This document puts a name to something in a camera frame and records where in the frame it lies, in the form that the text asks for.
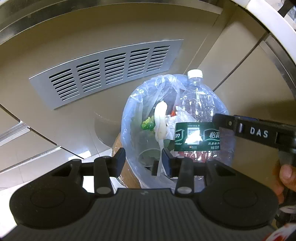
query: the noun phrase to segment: beige wall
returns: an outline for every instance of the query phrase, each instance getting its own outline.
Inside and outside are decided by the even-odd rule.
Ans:
[[[183,73],[217,14],[167,4],[116,4],[72,12],[43,22],[0,46],[0,103],[30,127],[79,154],[107,149],[95,135],[98,116],[121,122],[131,81],[49,110],[28,78],[57,64],[109,48],[184,39],[169,73]]]
[[[196,69],[199,67],[200,63],[204,60],[208,52],[211,50],[213,45],[220,41],[220,35],[228,25],[230,19],[232,18],[233,14],[237,10],[237,6],[234,2],[230,0],[221,0],[218,2],[218,5],[223,8],[222,13],[218,16],[217,20],[215,21],[214,25],[208,32],[208,35],[204,39],[202,45],[198,48],[194,58],[190,62],[189,66],[184,71],[184,74],[187,73],[190,69]]]
[[[193,60],[189,69],[199,68],[205,83],[214,89],[250,52],[265,29],[247,12],[236,10],[204,60]]]
[[[263,49],[258,46],[215,91],[231,115],[295,124],[293,95]],[[233,167],[272,187],[276,149],[237,138]]]

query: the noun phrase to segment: green bottle label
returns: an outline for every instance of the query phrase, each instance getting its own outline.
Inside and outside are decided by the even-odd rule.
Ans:
[[[220,150],[220,132],[213,122],[176,123],[174,150]]]

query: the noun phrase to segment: ventilation grille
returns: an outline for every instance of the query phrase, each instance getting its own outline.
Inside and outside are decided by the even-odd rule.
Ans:
[[[86,55],[30,78],[40,97],[55,109],[89,94],[169,70],[182,40],[129,45]]]

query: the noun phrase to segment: black plastic mount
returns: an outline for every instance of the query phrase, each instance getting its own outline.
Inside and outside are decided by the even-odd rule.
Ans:
[[[126,160],[124,148],[114,157],[90,163],[74,159],[18,189],[9,207],[17,224],[36,229],[57,228],[88,212],[96,198],[114,195],[110,177],[118,177]],[[94,194],[82,188],[83,176],[94,176]]]
[[[162,151],[162,162],[169,177],[178,177],[175,195],[192,198],[209,219],[232,229],[255,229],[270,223],[278,209],[274,192],[240,172],[213,160],[206,163],[173,157]],[[193,193],[194,176],[203,176],[205,188]]]

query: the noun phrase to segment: stainless steel trim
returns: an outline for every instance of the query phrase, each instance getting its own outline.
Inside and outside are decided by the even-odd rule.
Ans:
[[[0,5],[0,44],[51,18],[79,9],[120,3],[161,3],[221,14],[222,8],[198,0],[8,0]]]
[[[20,137],[23,134],[26,134],[30,131],[30,127],[23,123],[22,121],[17,125],[10,128],[8,131],[0,135],[0,146],[14,140],[15,138]]]
[[[296,99],[296,66],[272,35],[268,35],[259,46],[275,64]]]
[[[8,172],[8,171],[10,171],[11,169],[14,169],[14,168],[20,167],[20,166],[22,166],[22,165],[25,165],[25,164],[27,164],[27,163],[29,163],[29,162],[31,162],[31,161],[35,161],[35,160],[37,160],[37,159],[39,159],[39,158],[41,158],[41,157],[47,156],[47,155],[49,155],[49,154],[51,154],[51,153],[54,153],[54,152],[56,152],[56,151],[58,151],[58,150],[61,150],[61,149],[62,149],[62,147],[60,147],[60,146],[56,146],[56,147],[54,147],[54,148],[52,148],[52,149],[49,149],[49,150],[47,150],[47,151],[44,151],[44,152],[42,152],[42,153],[40,153],[40,154],[37,154],[37,155],[32,156],[32,157],[30,157],[30,158],[28,158],[28,159],[26,159],[26,160],[23,160],[23,161],[18,162],[18,163],[14,164],[14,165],[12,165],[12,166],[10,166],[10,167],[5,168],[5,169],[3,169],[3,170],[0,171],[0,174],[2,174],[2,173],[4,173],[4,172]]]

